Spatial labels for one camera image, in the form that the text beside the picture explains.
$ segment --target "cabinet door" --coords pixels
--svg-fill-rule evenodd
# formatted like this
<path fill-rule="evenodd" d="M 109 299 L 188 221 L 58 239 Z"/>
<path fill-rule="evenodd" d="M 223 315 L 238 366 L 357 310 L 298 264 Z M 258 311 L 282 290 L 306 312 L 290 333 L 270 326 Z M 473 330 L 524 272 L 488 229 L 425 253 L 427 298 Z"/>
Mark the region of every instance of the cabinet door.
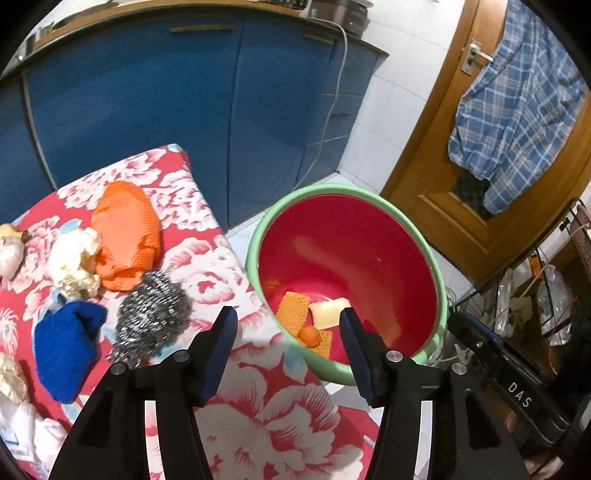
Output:
<path fill-rule="evenodd" d="M 195 14 L 136 18 L 64 42 L 43 58 L 29 71 L 28 84 L 57 184 L 176 143 L 226 228 L 228 129 L 242 24 Z"/>
<path fill-rule="evenodd" d="M 335 93 L 340 64 L 343 61 L 344 54 L 345 45 L 342 40 L 337 40 L 335 55 L 330 60 L 323 93 Z M 377 62 L 378 54 L 376 52 L 349 42 L 339 93 L 341 95 L 365 95 Z"/>
<path fill-rule="evenodd" d="M 315 181 L 321 180 L 331 173 L 334 173 L 339 166 L 340 159 L 345 152 L 347 141 L 349 137 L 341 137 L 335 140 L 328 140 L 322 144 L 322 151 L 318 156 L 320 150 L 320 144 L 309 145 L 306 148 L 306 154 L 301 162 L 301 169 L 298 175 L 298 181 L 300 181 L 306 174 L 308 168 L 312 165 L 312 162 L 318 158 L 310 172 L 304 178 L 301 186 L 311 185 Z"/>
<path fill-rule="evenodd" d="M 353 129 L 353 124 L 361 108 L 363 97 L 358 95 L 339 95 L 335 108 L 330 114 L 329 121 L 326 123 L 326 116 L 330 112 L 330 107 L 335 102 L 335 96 L 324 93 L 320 96 L 320 102 L 314 115 L 312 129 L 308 145 L 316 144 L 322 140 L 322 130 L 326 123 L 326 132 L 324 141 L 334 140 L 335 138 L 348 137 Z"/>
<path fill-rule="evenodd" d="M 230 125 L 230 225 L 294 187 L 332 48 L 288 22 L 247 19 Z"/>
<path fill-rule="evenodd" d="M 53 192 L 29 131 L 21 89 L 0 90 L 0 223 L 10 223 Z"/>

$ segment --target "door handle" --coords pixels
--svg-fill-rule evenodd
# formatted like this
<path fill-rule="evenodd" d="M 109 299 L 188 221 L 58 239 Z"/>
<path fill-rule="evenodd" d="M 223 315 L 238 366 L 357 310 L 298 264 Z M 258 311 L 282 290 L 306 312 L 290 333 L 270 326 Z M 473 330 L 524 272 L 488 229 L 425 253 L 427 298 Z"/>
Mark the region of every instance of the door handle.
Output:
<path fill-rule="evenodd" d="M 361 70 L 352 69 L 350 67 L 345 67 L 345 71 L 352 73 L 353 75 L 363 75 L 363 72 Z"/>
<path fill-rule="evenodd" d="M 482 43 L 472 41 L 472 43 L 470 43 L 470 46 L 467 48 L 466 58 L 464 59 L 464 63 L 462 64 L 462 71 L 464 73 L 467 73 L 468 75 L 472 75 L 472 72 L 474 72 L 474 66 L 476 65 L 476 59 L 478 57 L 490 63 L 493 63 L 495 61 L 493 57 L 487 55 L 482 51 Z"/>
<path fill-rule="evenodd" d="M 328 45 L 335 44 L 334 38 L 321 37 L 320 35 L 314 35 L 313 33 L 304 33 L 304 38 L 308 38 L 309 40 L 321 41 L 322 43 L 328 43 Z"/>
<path fill-rule="evenodd" d="M 187 25 L 186 27 L 173 27 L 170 29 L 170 33 L 201 32 L 207 30 L 236 30 L 236 27 L 231 24 L 221 23 Z"/>

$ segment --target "plastic bag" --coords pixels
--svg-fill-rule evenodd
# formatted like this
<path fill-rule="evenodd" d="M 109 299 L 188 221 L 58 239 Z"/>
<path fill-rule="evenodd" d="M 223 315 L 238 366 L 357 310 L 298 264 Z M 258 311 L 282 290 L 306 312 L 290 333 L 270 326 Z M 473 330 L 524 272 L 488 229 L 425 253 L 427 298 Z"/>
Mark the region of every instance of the plastic bag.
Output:
<path fill-rule="evenodd" d="M 509 320 L 509 300 L 511 299 L 511 285 L 513 270 L 507 269 L 503 279 L 499 282 L 499 296 L 496 301 L 495 333 L 502 337 L 510 337 L 513 334 Z"/>
<path fill-rule="evenodd" d="M 554 307 L 554 318 L 548 320 L 552 316 L 552 310 L 550 307 L 550 300 L 548 299 L 548 289 L 546 288 L 545 282 L 542 282 L 538 287 L 537 293 L 542 335 L 570 317 L 570 305 L 573 300 L 570 288 L 564 283 L 562 275 L 560 272 L 556 271 L 554 265 L 548 265 L 545 269 L 545 273 L 548 279 L 552 305 Z M 565 345 L 569 340 L 570 325 L 552 335 L 552 337 L 550 337 L 550 345 Z"/>

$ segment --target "orange rubber glove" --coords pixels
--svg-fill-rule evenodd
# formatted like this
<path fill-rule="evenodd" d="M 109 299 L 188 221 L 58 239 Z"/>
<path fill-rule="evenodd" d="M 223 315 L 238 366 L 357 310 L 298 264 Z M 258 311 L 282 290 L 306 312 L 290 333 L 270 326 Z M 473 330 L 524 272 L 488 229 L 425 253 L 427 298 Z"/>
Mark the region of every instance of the orange rubber glove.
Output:
<path fill-rule="evenodd" d="M 96 272 L 105 288 L 129 291 L 160 256 L 160 221 L 141 188 L 126 181 L 110 184 L 91 225 L 102 238 Z"/>

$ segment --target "countertop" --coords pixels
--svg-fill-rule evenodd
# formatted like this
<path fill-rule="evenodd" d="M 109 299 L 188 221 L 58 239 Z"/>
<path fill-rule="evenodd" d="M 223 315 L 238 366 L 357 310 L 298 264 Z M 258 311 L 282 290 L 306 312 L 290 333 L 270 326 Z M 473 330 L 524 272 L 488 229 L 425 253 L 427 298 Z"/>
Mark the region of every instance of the countertop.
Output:
<path fill-rule="evenodd" d="M 158 11 L 169 11 L 170 9 L 183 9 L 191 11 L 203 11 L 207 13 L 225 13 L 225 14 L 264 14 L 269 17 L 283 17 L 294 22 L 301 23 L 307 27 L 315 30 L 320 30 L 332 34 L 342 35 L 340 30 L 325 22 L 320 22 L 310 18 L 301 18 L 300 13 L 296 10 L 278 7 L 276 5 L 265 4 L 250 0 L 144 0 L 132 3 L 125 3 L 117 7 L 101 10 L 95 13 L 90 13 L 83 17 L 79 17 L 57 28 L 47 35 L 41 37 L 34 44 L 34 51 L 27 56 L 23 61 L 16 64 L 13 68 L 4 71 L 1 77 L 2 82 L 5 83 L 12 80 L 19 75 L 28 66 L 42 56 L 49 52 L 53 47 L 58 46 L 63 41 L 73 38 L 78 34 L 84 32 L 88 28 L 99 28 L 102 24 L 108 24 L 115 21 L 120 21 L 140 14 L 156 13 Z M 382 56 L 388 56 L 388 53 L 381 50 L 374 45 L 347 34 L 348 40 L 352 43 L 362 45 Z"/>

